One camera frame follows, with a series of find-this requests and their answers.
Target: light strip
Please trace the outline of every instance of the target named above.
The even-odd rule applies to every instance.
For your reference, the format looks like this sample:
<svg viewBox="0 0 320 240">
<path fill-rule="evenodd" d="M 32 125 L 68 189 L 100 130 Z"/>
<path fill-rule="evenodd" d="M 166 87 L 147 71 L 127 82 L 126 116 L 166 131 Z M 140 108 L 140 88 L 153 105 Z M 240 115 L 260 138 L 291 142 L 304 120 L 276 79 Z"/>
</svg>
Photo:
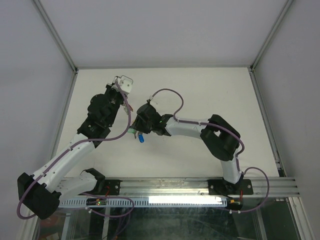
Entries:
<svg viewBox="0 0 320 240">
<path fill-rule="evenodd" d="M 197 204 L 197 205 L 223 205 L 221 197 L 218 196 L 149 196 L 150 204 Z"/>
</svg>

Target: metal frame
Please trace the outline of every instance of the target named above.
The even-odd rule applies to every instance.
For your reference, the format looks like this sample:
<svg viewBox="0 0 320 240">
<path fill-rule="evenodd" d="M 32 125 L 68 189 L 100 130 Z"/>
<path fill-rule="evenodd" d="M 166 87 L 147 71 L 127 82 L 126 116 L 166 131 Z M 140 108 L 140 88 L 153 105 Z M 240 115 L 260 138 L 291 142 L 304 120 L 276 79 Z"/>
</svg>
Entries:
<svg viewBox="0 0 320 240">
<path fill-rule="evenodd" d="M 278 148 L 277 148 L 275 137 L 274 137 L 271 125 L 270 125 L 270 121 L 269 121 L 269 118 L 268 118 L 266 106 L 264 104 L 264 100 L 263 100 L 263 97 L 262 97 L 262 94 L 261 94 L 261 91 L 260 91 L 260 88 L 259 88 L 259 84 L 258 84 L 258 82 L 256 80 L 255 73 L 251 70 L 251 68 L 248 68 L 248 71 L 249 71 L 249 75 L 250 75 L 250 78 L 251 78 L 251 82 L 252 82 L 253 90 L 254 90 L 254 93 L 255 93 L 255 97 L 256 97 L 256 100 L 258 102 L 258 106 L 260 108 L 260 112 L 261 112 L 261 115 L 262 115 L 262 120 L 263 120 L 263 123 L 264 123 L 264 127 L 265 127 L 265 130 L 266 130 L 269 142 L 270 142 L 270 146 L 271 146 L 271 150 L 272 150 L 273 157 L 274 157 L 274 160 L 275 160 L 275 164 L 276 164 L 276 166 L 278 168 L 278 171 L 282 171 L 283 175 L 287 176 L 286 168 L 285 168 L 285 166 L 282 164 L 282 162 L 280 160 L 279 151 L 278 151 Z"/>
<path fill-rule="evenodd" d="M 120 178 L 120 196 L 149 197 L 156 195 L 203 195 L 209 194 L 208 180 L 219 178 Z M 253 195 L 244 198 L 264 198 L 267 182 L 264 177 L 250 177 Z M 269 198 L 299 197 L 296 181 L 293 177 L 270 177 Z"/>
<path fill-rule="evenodd" d="M 250 68 L 249 64 L 235 64 L 235 65 L 226 65 L 226 64 L 212 64 L 212 65 L 196 65 L 196 64 L 169 64 L 169 65 L 152 65 L 152 66 L 141 66 L 141 65 L 128 65 L 121 66 L 121 69 L 174 69 L 174 68 Z M 119 69 L 116 66 L 98 66 L 98 67 L 89 67 L 89 66 L 78 66 L 79 70 L 96 70 L 96 69 Z"/>
<path fill-rule="evenodd" d="M 261 111 L 261 115 L 263 118 L 263 122 L 266 128 L 266 132 L 269 138 L 269 142 L 271 145 L 271 149 L 273 152 L 274 159 L 276 161 L 277 167 L 279 170 L 284 172 L 286 175 L 286 169 L 281 163 L 279 152 L 277 149 L 277 145 L 275 142 L 274 135 L 272 133 L 272 128 L 269 123 L 268 114 L 266 111 L 266 107 L 264 105 L 264 101 L 259 89 L 258 82 L 256 80 L 254 71 L 258 66 L 261 58 L 268 50 L 269 45 L 272 43 L 272 39 L 277 34 L 284 18 L 288 14 L 290 8 L 292 7 L 295 0 L 287 0 L 283 8 L 281 9 L 277 19 L 275 20 L 271 31 L 269 32 L 268 36 L 266 37 L 259 53 L 257 54 L 255 60 L 252 63 L 252 66 L 248 65 L 236 65 L 236 66 L 226 66 L 226 65 L 213 65 L 213 66 L 199 66 L 199 67 L 246 67 L 249 70 L 249 74 L 252 81 L 252 86 L 257 98 L 257 102 Z M 66 119 L 69 103 L 71 100 L 72 92 L 75 86 L 75 82 L 78 75 L 78 68 L 76 67 L 74 61 L 72 60 L 71 56 L 69 55 L 63 41 L 61 40 L 55 26 L 53 25 L 52 21 L 50 20 L 46 10 L 44 9 L 41 0 L 32 0 L 36 10 L 38 11 L 40 17 L 42 18 L 44 24 L 46 25 L 48 31 L 50 32 L 53 40 L 55 41 L 58 49 L 61 51 L 62 55 L 68 62 L 70 68 L 73 71 L 72 81 L 69 86 L 69 93 L 68 97 L 65 101 L 64 108 L 62 110 L 61 119 L 59 121 L 55 142 L 51 148 L 52 156 L 55 155 L 58 147 L 58 143 L 60 140 L 61 132 L 63 129 L 64 121 Z M 266 193 L 266 180 L 264 178 L 250 178 L 252 180 L 252 187 L 254 191 L 254 195 L 251 197 L 255 198 L 263 198 Z M 151 194 L 175 194 L 175 195 L 195 195 L 195 194 L 208 194 L 208 184 L 207 178 L 123 178 L 123 182 L 121 184 L 121 191 L 120 194 L 123 196 L 149 196 Z M 312 229 L 310 227 L 310 223 L 308 218 L 306 217 L 306 213 L 299 198 L 300 194 L 296 185 L 294 178 L 292 177 L 271 177 L 270 178 L 270 197 L 272 198 L 281 198 L 281 197 L 288 197 L 289 204 L 292 210 L 292 217 L 296 221 L 297 229 L 300 233 L 301 239 L 311 240 L 316 239 Z M 25 211 L 25 215 L 30 215 L 31 211 L 28 209 Z M 258 214 L 258 223 L 259 225 L 263 224 L 259 220 L 259 213 Z M 19 234 L 17 235 L 17 239 L 22 240 L 30 240 L 34 234 L 36 225 L 37 225 L 38 218 L 34 217 L 30 220 L 24 221 Z"/>
<path fill-rule="evenodd" d="M 257 224 L 258 224 L 258 227 L 259 227 L 259 230 L 260 230 L 260 239 L 261 240 L 267 240 L 267 233 L 266 233 L 266 229 L 265 229 L 265 224 L 264 224 L 264 220 L 262 218 L 262 214 L 261 214 L 261 210 L 260 209 L 257 209 L 255 211 L 256 213 L 256 220 L 257 220 Z"/>
<path fill-rule="evenodd" d="M 78 218 L 77 211 L 74 211 L 72 214 L 65 216 L 63 230 L 61 234 L 61 240 L 74 239 L 76 225 L 77 225 L 77 218 Z"/>
<path fill-rule="evenodd" d="M 297 230 L 302 240 L 315 240 L 316 236 L 306 215 L 306 211 L 300 197 L 289 197 L 292 218 L 295 220 Z"/>
<path fill-rule="evenodd" d="M 295 0 L 287 0 L 284 4 L 284 6 L 282 7 L 278 17 L 276 18 L 269 34 L 267 35 L 266 39 L 264 40 L 262 47 L 258 53 L 258 55 L 256 56 L 255 60 L 252 63 L 252 71 L 254 72 L 258 63 L 260 62 L 261 58 L 263 57 L 263 55 L 265 54 L 266 50 L 268 49 L 269 45 L 272 42 L 272 39 L 275 37 L 275 35 L 277 34 L 279 27 L 281 26 L 282 22 L 284 21 L 285 17 L 287 16 L 291 6 L 293 5 L 293 3 L 295 2 Z"/>
<path fill-rule="evenodd" d="M 64 43 L 62 42 L 55 26 L 53 25 L 52 21 L 50 20 L 44 6 L 42 5 L 40 0 L 32 0 L 32 3 L 35 7 L 35 9 L 38 11 L 40 17 L 42 18 L 45 26 L 47 27 L 49 33 L 51 34 L 54 42 L 56 43 L 56 46 L 64 56 L 65 60 L 68 62 L 70 68 L 72 69 L 73 72 L 76 72 L 78 69 L 72 60 L 71 56 L 68 53 L 68 50 Z"/>
</svg>

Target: gray wall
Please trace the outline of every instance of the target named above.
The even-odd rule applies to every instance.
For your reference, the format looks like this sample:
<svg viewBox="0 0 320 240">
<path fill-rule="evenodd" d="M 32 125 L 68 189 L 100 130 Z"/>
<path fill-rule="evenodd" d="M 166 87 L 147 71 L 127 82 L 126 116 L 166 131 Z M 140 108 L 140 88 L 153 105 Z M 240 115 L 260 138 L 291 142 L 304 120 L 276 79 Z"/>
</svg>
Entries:
<svg viewBox="0 0 320 240">
<path fill-rule="evenodd" d="M 41 0 L 75 64 L 249 66 L 286 0 Z"/>
<path fill-rule="evenodd" d="M 297 0 L 256 70 L 282 161 L 320 238 L 320 1 Z"/>
<path fill-rule="evenodd" d="M 17 178 L 48 161 L 72 72 L 31 0 L 0 2 L 0 33 L 0 239 L 15 239 Z"/>
</svg>

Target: purple cable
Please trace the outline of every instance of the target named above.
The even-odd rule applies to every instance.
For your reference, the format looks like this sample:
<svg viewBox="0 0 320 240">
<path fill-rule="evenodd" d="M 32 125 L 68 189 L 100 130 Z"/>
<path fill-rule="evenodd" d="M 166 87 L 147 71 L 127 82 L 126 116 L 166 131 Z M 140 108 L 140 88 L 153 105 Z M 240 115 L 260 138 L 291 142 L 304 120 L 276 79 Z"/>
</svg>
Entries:
<svg viewBox="0 0 320 240">
<path fill-rule="evenodd" d="M 114 234 L 115 237 L 113 237 L 113 238 L 116 238 L 116 237 L 117 237 L 117 235 L 118 235 L 117 233 L 118 233 L 118 231 L 120 230 L 122 224 L 125 222 L 126 217 L 127 217 L 127 216 L 124 216 L 123 218 L 121 217 L 121 218 L 119 219 L 119 223 L 118 223 L 118 226 L 116 227 L 115 234 Z"/>
<path fill-rule="evenodd" d="M 81 144 L 81 143 L 85 143 L 85 142 L 106 142 L 106 141 L 113 141 L 113 140 L 117 140 L 121 137 L 123 137 L 128 129 L 130 128 L 130 125 L 131 125 L 131 112 L 130 112 L 130 105 L 128 103 L 128 100 L 127 100 L 127 97 L 125 95 L 125 93 L 122 91 L 120 85 L 118 84 L 117 81 L 114 82 L 114 84 L 117 86 L 117 88 L 119 89 L 119 92 L 121 93 L 122 97 L 123 97 L 123 100 L 125 102 L 125 106 L 126 108 L 128 109 L 128 124 L 125 128 L 125 130 L 123 131 L 123 133 L 121 133 L 119 136 L 116 136 L 116 137 L 112 137 L 112 138 L 92 138 L 92 139 L 84 139 L 84 140 L 80 140 L 80 141 L 77 141 L 75 144 L 73 144 L 70 148 L 73 149 L 75 146 Z M 58 156 L 56 158 L 56 160 L 54 160 L 44 171 L 43 171 L 43 175 L 40 175 L 38 176 L 31 184 L 30 186 L 25 190 L 24 194 L 22 195 L 19 203 L 18 203 L 18 206 L 16 208 L 16 214 L 17 216 L 22 219 L 22 220 L 27 220 L 27 219 L 31 219 L 33 217 L 35 217 L 36 215 L 33 214 L 33 215 L 30 215 L 30 216 L 22 216 L 21 213 L 20 213 L 20 209 L 21 209 L 21 206 L 22 206 L 22 203 L 23 201 L 25 200 L 27 194 L 30 192 L 30 190 L 32 189 L 32 187 L 50 170 L 53 168 L 53 166 L 59 162 L 59 160 L 61 160 L 68 152 L 70 151 L 70 149 L 68 148 L 67 150 L 65 150 L 60 156 Z"/>
<path fill-rule="evenodd" d="M 125 226 L 119 232 L 117 232 L 115 234 L 115 237 L 117 237 L 119 234 L 121 234 L 128 227 L 129 222 L 130 222 L 130 218 L 131 218 L 131 214 L 128 215 L 128 220 L 126 221 Z"/>
<path fill-rule="evenodd" d="M 129 197 L 125 197 L 125 196 L 96 196 L 96 195 L 92 195 L 92 194 L 86 193 L 86 192 L 84 192 L 83 195 L 86 195 L 86 196 L 89 196 L 89 197 L 93 197 L 93 198 L 96 198 L 96 199 L 124 199 L 124 200 L 128 200 L 128 201 L 130 201 L 132 203 L 132 207 L 130 208 L 130 210 L 127 211 L 124 214 L 121 214 L 121 215 L 106 215 L 106 214 L 100 213 L 100 212 L 95 211 L 95 210 L 90 208 L 90 211 L 92 211 L 93 213 L 98 214 L 98 215 L 100 215 L 102 217 L 106 217 L 106 218 L 121 218 L 121 217 L 125 217 L 128 214 L 130 214 L 133 211 L 133 209 L 135 208 L 135 202 Z"/>
<path fill-rule="evenodd" d="M 238 160 L 238 156 L 239 154 L 241 154 L 244 150 L 245 150 L 245 144 L 244 142 L 237 136 L 235 135 L 232 131 L 226 129 L 225 127 L 223 126 L 220 126 L 220 125 L 217 125 L 217 124 L 213 124 L 213 123 L 209 123 L 209 122 L 197 122 L 197 121 L 188 121 L 188 120 L 179 120 L 177 117 L 176 117 L 176 114 L 183 108 L 184 104 L 185 104 L 185 101 L 184 101 L 184 98 L 181 96 L 180 93 L 178 93 L 177 91 L 175 90 L 172 90 L 170 88 L 162 88 L 162 89 L 159 89 L 158 91 L 156 91 L 151 97 L 153 98 L 155 95 L 157 95 L 159 92 L 161 91 L 170 91 L 170 92 L 173 92 L 175 94 L 177 94 L 180 99 L 181 99 L 181 106 L 173 113 L 173 119 L 176 120 L 178 123 L 185 123 L 185 124 L 200 124 L 200 125 L 206 125 L 206 126 L 212 126 L 212 127 L 215 127 L 217 129 L 220 129 L 222 131 L 225 131 L 226 133 L 230 134 L 232 137 L 234 137 L 241 145 L 241 150 L 239 152 L 237 152 L 235 154 L 235 161 L 236 161 L 236 167 L 237 167 L 237 170 L 240 172 L 240 165 L 239 165 L 239 160 Z"/>
<path fill-rule="evenodd" d="M 245 175 L 245 174 L 247 173 L 247 171 L 250 170 L 250 169 L 256 169 L 256 170 L 260 171 L 261 173 L 263 173 L 263 175 L 264 175 L 264 177 L 265 177 L 265 180 L 266 180 L 266 194 L 265 194 L 265 197 L 264 197 L 263 201 L 262 201 L 258 206 L 255 206 L 255 207 L 253 207 L 253 208 L 251 208 L 251 209 L 248 209 L 248 210 L 237 211 L 237 210 L 229 210 L 229 209 L 225 209 L 225 208 L 220 208 L 221 210 L 223 210 L 223 211 L 228 211 L 228 212 L 231 211 L 232 213 L 250 213 L 250 212 L 252 212 L 252 211 L 255 211 L 255 210 L 261 208 L 261 207 L 266 203 L 266 201 L 267 201 L 267 199 L 268 199 L 268 196 L 269 196 L 269 192 L 270 192 L 270 182 L 269 182 L 269 178 L 268 178 L 267 174 L 266 174 L 263 170 L 261 170 L 261 169 L 258 168 L 258 167 L 255 167 L 255 166 L 248 167 L 248 168 L 244 171 L 243 175 Z"/>
</svg>

